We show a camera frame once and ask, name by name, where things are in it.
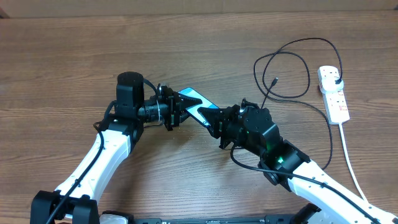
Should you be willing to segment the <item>white power strip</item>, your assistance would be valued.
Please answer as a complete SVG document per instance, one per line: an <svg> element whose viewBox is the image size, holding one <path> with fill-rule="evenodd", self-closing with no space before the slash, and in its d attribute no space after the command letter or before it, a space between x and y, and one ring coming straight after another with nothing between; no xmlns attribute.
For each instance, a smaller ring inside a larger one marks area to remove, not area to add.
<svg viewBox="0 0 398 224"><path fill-rule="evenodd" d="M340 78L339 71L336 67L324 65L318 71L318 80L320 87L320 80L323 77L337 77ZM349 111L345 99L343 89L334 93L323 94L323 101L326 109L326 115L330 124L343 124L350 119Z"/></svg>

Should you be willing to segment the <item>white USB charger plug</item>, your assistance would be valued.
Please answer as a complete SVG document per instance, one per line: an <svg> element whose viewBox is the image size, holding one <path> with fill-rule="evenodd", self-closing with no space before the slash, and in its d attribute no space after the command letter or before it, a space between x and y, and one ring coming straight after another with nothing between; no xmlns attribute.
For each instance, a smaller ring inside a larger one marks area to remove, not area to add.
<svg viewBox="0 0 398 224"><path fill-rule="evenodd" d="M320 91L323 94L334 93L344 88L344 82L337 77L323 77L320 80Z"/></svg>

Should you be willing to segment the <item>blue Samsung Galaxy smartphone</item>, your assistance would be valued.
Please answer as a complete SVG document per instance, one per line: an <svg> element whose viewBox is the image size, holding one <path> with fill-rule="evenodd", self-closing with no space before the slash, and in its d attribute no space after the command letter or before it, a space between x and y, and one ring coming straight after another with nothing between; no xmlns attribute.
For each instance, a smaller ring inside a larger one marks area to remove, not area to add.
<svg viewBox="0 0 398 224"><path fill-rule="evenodd" d="M207 128L210 124L207 121L207 119L198 112L198 109L199 108L218 109L218 107L210 100L205 98L201 93L197 92L195 89L191 87L182 89L178 91L178 93L191 98L196 98L201 100L201 104L187 108L187 112L193 119L198 121L203 127Z"/></svg>

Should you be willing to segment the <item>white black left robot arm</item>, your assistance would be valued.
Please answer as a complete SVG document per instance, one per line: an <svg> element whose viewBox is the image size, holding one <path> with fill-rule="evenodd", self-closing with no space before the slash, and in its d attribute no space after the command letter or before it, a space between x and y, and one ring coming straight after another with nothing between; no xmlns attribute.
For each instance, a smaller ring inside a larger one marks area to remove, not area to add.
<svg viewBox="0 0 398 224"><path fill-rule="evenodd" d="M98 201L118 166L125 160L155 121L171 131L188 118L185 110L202 101L167 86L154 88L154 96L144 98L144 85L154 88L140 73L118 75L116 99L107 107L103 119L93 126L96 139L71 176L53 192L39 191L34 197L31 223L54 223L69 218L73 223L132 223L129 215L98 211Z"/></svg>

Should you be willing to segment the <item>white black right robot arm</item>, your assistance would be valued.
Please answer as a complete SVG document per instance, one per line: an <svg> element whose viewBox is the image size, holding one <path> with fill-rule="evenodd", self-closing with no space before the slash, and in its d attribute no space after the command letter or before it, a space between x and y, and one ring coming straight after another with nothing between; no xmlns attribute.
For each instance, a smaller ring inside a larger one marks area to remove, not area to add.
<svg viewBox="0 0 398 224"><path fill-rule="evenodd" d="M359 198L285 140L268 109L243 101L240 106L201 107L198 112L221 147L233 144L257 155L259 163L251 170L262 172L270 183L308 200L335 223L397 223L397 216Z"/></svg>

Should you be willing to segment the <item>black mounting rail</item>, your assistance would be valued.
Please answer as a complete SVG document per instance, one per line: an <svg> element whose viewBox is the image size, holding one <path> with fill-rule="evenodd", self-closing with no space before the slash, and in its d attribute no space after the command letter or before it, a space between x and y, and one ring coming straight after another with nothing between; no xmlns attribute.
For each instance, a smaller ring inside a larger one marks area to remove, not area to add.
<svg viewBox="0 0 398 224"><path fill-rule="evenodd" d="M99 216L99 222L115 224L283 224L290 223L291 214L266 215L264 217L239 217L239 218L135 218L128 213L105 211Z"/></svg>

